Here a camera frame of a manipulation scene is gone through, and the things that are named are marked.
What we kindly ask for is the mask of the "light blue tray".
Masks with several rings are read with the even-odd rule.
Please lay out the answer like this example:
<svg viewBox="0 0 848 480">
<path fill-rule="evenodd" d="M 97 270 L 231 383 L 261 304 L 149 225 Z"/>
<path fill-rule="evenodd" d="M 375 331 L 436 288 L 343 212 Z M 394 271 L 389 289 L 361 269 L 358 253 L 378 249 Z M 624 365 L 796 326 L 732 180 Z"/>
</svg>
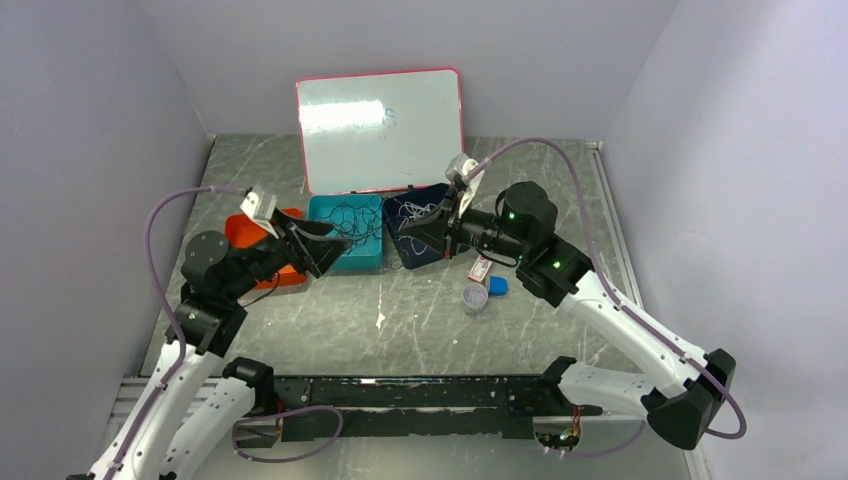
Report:
<svg viewBox="0 0 848 480">
<path fill-rule="evenodd" d="M 313 196 L 309 220 L 331 223 L 332 236 L 353 240 L 351 248 L 333 265 L 337 272 L 377 271 L 383 264 L 383 199 L 374 194 Z"/>
</svg>

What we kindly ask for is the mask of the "orange tray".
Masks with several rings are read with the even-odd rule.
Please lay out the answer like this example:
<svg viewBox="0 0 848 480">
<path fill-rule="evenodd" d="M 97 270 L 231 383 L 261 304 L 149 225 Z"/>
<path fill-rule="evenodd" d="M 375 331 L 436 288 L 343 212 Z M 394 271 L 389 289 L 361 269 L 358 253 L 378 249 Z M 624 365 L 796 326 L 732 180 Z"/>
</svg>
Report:
<svg viewBox="0 0 848 480">
<path fill-rule="evenodd" d="M 226 219 L 224 234 L 234 248 L 253 246 L 268 235 L 265 230 L 255 225 L 244 213 L 231 215 Z M 252 293 L 267 292 L 274 287 L 300 285 L 306 281 L 306 275 L 298 273 L 291 266 L 286 266 L 275 273 L 270 280 L 257 283 Z"/>
</svg>

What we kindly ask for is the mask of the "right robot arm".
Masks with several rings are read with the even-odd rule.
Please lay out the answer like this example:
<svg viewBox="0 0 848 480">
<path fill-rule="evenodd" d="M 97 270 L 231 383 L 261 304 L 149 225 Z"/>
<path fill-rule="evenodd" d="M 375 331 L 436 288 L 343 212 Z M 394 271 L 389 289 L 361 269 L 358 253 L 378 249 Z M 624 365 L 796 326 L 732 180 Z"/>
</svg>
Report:
<svg viewBox="0 0 848 480">
<path fill-rule="evenodd" d="M 553 378 L 539 389 L 548 412 L 562 414 L 574 405 L 639 416 L 682 450 L 713 432 L 711 422 L 730 400 L 737 366 L 730 353 L 688 342 L 623 296 L 589 256 L 556 234 L 558 209 L 538 184 L 509 186 L 492 213 L 462 209 L 465 195 L 449 188 L 430 212 L 403 224 L 401 233 L 446 257 L 466 245 L 508 258 L 529 293 L 590 325 L 640 370 L 628 374 L 557 361 Z"/>
</svg>

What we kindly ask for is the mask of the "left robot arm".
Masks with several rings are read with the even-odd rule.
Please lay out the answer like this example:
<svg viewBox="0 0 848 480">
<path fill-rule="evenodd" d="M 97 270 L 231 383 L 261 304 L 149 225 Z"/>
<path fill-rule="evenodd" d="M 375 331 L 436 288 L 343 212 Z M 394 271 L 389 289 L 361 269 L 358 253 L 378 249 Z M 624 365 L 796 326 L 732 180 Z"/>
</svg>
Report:
<svg viewBox="0 0 848 480">
<path fill-rule="evenodd" d="M 247 414 L 279 412 L 272 367 L 224 357 L 247 316 L 241 297 L 290 266 L 319 278 L 352 240 L 327 222 L 272 209 L 266 236 L 246 248 L 204 231 L 185 248 L 181 301 L 166 341 L 127 420 L 86 479 L 190 479 Z"/>
</svg>

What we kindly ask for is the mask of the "red white staples box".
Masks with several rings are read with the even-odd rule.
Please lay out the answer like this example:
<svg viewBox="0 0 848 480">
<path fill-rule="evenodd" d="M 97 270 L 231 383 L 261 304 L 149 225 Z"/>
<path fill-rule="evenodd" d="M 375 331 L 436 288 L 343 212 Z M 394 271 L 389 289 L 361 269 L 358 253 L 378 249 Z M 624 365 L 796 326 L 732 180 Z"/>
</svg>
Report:
<svg viewBox="0 0 848 480">
<path fill-rule="evenodd" d="M 474 282 L 483 283 L 487 278 L 492 265 L 493 261 L 488 260 L 483 256 L 478 256 L 470 268 L 467 278 Z"/>
</svg>

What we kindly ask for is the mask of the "clear jar of clips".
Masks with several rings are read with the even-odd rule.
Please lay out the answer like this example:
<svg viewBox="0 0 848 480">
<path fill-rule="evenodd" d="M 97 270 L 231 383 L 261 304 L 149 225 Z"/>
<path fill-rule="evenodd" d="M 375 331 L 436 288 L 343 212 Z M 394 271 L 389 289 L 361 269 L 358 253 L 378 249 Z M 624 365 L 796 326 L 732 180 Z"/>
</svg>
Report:
<svg viewBox="0 0 848 480">
<path fill-rule="evenodd" d="M 488 299 L 488 289 L 481 283 L 470 282 L 461 292 L 462 305 L 469 315 L 478 315 L 482 312 Z"/>
</svg>

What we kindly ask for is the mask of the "blue grey eraser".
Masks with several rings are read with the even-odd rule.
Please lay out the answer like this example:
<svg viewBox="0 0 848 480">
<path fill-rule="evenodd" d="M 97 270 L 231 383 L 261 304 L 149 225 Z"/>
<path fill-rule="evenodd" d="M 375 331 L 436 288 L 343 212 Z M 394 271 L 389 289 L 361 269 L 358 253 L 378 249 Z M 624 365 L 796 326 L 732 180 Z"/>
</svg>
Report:
<svg viewBox="0 0 848 480">
<path fill-rule="evenodd" d="M 486 285 L 490 296 L 504 296 L 509 292 L 509 283 L 505 277 L 489 276 Z"/>
</svg>

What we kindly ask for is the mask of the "pink framed whiteboard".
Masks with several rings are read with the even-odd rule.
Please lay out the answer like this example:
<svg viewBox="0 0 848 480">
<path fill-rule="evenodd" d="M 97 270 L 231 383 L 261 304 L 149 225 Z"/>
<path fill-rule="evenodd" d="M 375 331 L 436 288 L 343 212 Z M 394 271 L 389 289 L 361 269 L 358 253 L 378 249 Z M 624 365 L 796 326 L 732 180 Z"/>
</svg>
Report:
<svg viewBox="0 0 848 480">
<path fill-rule="evenodd" d="M 439 183 L 464 149 L 454 68 L 308 77 L 296 83 L 295 95 L 313 195 Z"/>
</svg>

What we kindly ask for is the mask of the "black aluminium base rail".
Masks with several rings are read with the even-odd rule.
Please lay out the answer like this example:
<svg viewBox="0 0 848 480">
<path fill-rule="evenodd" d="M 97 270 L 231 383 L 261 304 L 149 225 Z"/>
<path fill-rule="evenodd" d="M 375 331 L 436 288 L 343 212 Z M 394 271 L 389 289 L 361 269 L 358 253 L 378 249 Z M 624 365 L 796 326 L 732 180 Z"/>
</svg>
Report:
<svg viewBox="0 0 848 480">
<path fill-rule="evenodd" d="M 570 357 L 539 375 L 279 376 L 238 358 L 217 379 L 199 365 L 150 376 L 92 479 L 188 479 L 224 436 L 325 446 L 342 436 L 476 435 L 534 439 L 562 450 L 581 422 L 606 411 L 644 418 L 642 374 Z"/>
</svg>

